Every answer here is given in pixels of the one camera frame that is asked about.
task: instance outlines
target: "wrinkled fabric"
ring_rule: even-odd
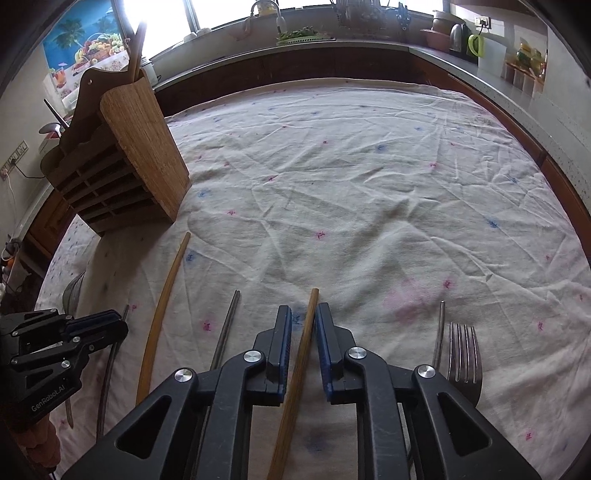
[[[324,79],[230,95],[168,124],[191,180],[176,222],[99,241],[76,219],[37,304],[61,308],[85,268],[78,316],[130,304],[107,430],[134,406],[154,309],[190,231],[152,388],[178,367],[209,368],[234,289],[225,358],[287,304],[292,365],[312,287],[358,345],[409,369],[431,361],[445,300],[447,320],[478,334],[478,409],[544,479],[559,478],[591,432],[591,271],[544,176],[489,112],[434,87]],[[74,430],[63,406],[51,415],[58,472],[94,444],[107,357],[83,371]],[[280,417],[254,409],[252,479],[266,477]],[[355,408],[326,403],[313,345],[284,478],[354,479],[356,461]]]

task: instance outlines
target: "window frame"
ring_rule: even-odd
[[[199,26],[199,19],[197,17],[197,13],[195,12],[195,7],[193,6],[193,2],[191,0],[180,0],[180,1],[183,3],[183,6],[184,6],[185,15],[187,17],[187,23],[189,24],[189,30],[192,33],[197,33],[200,26]],[[131,27],[129,20],[127,19],[126,15],[124,13],[125,12],[124,0],[111,0],[111,4],[113,6],[115,18],[117,19],[117,23],[119,24],[119,28],[121,29],[123,35],[125,36],[125,38],[133,39],[135,37],[135,31]],[[328,5],[310,5],[310,7],[328,7]],[[409,11],[414,12],[415,14],[417,14],[417,13],[424,14],[423,12],[416,12],[414,10],[409,10]],[[450,0],[443,0],[443,11],[450,13]],[[222,24],[222,25],[217,25],[214,27],[214,29],[224,27],[226,25],[228,25],[228,23]],[[174,45],[171,45],[171,46],[165,48],[163,51],[158,52],[157,54],[155,54],[151,58],[153,58],[153,59],[157,58],[158,56],[162,55],[163,53],[171,50],[173,47],[174,47]]]

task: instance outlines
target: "window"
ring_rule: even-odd
[[[248,17],[255,0],[191,0],[199,20],[199,27],[215,28],[220,25]],[[330,0],[279,0],[279,8],[307,7],[309,5],[330,5]]]
[[[191,0],[200,28],[214,28],[248,17],[254,0]]]
[[[400,0],[409,10],[432,15],[433,11],[443,11],[443,0]],[[388,0],[379,0],[382,6],[388,5]],[[398,0],[389,0],[391,7],[398,6]]]
[[[146,58],[183,41],[191,32],[183,0],[124,0],[125,15],[134,30],[146,20],[148,29],[142,55]]]

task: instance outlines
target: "power cord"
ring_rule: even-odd
[[[26,179],[31,179],[31,180],[41,180],[41,179],[44,179],[44,178],[45,178],[45,175],[43,175],[42,177],[30,177],[29,175],[26,175],[26,174],[25,174],[25,173],[24,173],[24,172],[23,172],[23,171],[20,169],[20,167],[17,165],[17,163],[16,163],[14,160],[12,161],[12,165],[13,165],[13,166],[15,166],[15,167],[17,168],[17,170],[18,170],[19,172],[21,172],[21,175],[22,175],[23,177],[25,177]]]

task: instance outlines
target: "faucet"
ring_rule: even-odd
[[[275,10],[277,11],[277,31],[280,35],[282,33],[286,33],[287,25],[285,24],[285,18],[281,16],[281,8],[279,8],[277,2],[275,2],[274,0],[256,0],[256,2],[254,2],[251,7],[251,16],[247,17],[244,21],[244,37],[247,37],[251,34],[251,19],[254,18],[255,7],[259,4],[272,4],[275,7]]]

